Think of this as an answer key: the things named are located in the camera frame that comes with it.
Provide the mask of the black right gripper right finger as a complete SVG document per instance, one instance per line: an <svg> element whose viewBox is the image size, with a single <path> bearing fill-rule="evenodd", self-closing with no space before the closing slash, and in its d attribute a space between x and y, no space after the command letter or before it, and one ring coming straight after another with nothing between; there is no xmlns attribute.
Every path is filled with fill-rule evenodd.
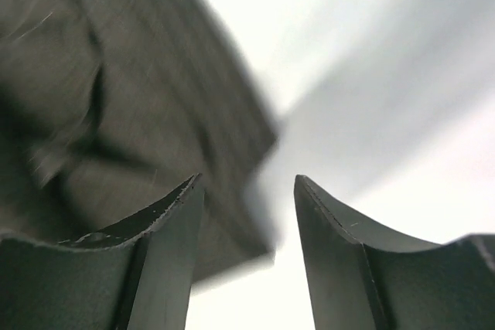
<svg viewBox="0 0 495 330"><path fill-rule="evenodd" d="M317 329L493 329L493 236L420 240L304 175L294 198Z"/></svg>

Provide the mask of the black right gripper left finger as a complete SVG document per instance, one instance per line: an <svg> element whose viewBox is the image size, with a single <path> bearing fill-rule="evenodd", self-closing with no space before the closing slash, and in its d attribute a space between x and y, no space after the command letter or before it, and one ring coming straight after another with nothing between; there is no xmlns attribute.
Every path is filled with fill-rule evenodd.
<svg viewBox="0 0 495 330"><path fill-rule="evenodd" d="M182 329L203 211L198 175L77 240L1 235L1 327Z"/></svg>

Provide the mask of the dark pinstriped long sleeve shirt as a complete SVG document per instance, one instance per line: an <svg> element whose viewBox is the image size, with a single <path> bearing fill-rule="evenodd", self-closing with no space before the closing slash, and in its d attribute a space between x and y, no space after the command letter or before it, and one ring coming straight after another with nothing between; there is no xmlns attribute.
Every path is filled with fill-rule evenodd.
<svg viewBox="0 0 495 330"><path fill-rule="evenodd" d="M194 174L194 281L271 250L244 187L276 141L203 0L1 0L1 226L61 241Z"/></svg>

